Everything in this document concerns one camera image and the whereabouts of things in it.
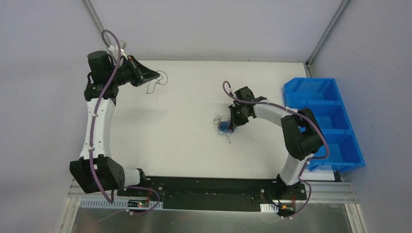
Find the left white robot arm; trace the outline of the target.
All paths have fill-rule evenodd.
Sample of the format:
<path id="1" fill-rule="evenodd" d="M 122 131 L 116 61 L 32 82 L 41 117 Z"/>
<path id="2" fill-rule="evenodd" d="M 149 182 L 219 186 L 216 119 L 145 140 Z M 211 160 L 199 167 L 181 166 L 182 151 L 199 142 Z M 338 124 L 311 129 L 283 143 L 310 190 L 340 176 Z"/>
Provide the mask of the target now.
<path id="1" fill-rule="evenodd" d="M 85 193 L 121 189 L 129 186 L 136 196 L 147 193 L 148 183 L 140 168 L 125 169 L 111 155 L 110 130 L 119 87 L 125 84 L 139 87 L 160 77 L 134 56 L 115 58 L 100 50 L 88 56 L 90 72 L 84 97 L 87 106 L 86 138 L 79 159 L 72 161 L 69 170 Z"/>

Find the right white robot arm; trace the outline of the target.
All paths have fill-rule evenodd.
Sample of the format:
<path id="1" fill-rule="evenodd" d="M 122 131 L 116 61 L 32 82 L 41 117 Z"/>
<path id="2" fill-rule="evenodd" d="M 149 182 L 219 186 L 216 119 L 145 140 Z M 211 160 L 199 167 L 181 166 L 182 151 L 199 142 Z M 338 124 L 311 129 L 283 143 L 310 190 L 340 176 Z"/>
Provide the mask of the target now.
<path id="1" fill-rule="evenodd" d="M 294 110 L 271 103 L 262 96 L 256 98 L 247 86 L 237 91 L 229 87 L 224 91 L 233 99 L 228 107 L 231 130 L 248 123 L 250 117 L 267 120 L 282 129 L 288 157 L 276 177 L 274 191 L 276 196 L 288 199 L 302 183 L 300 177 L 306 163 L 326 143 L 312 110 Z"/>

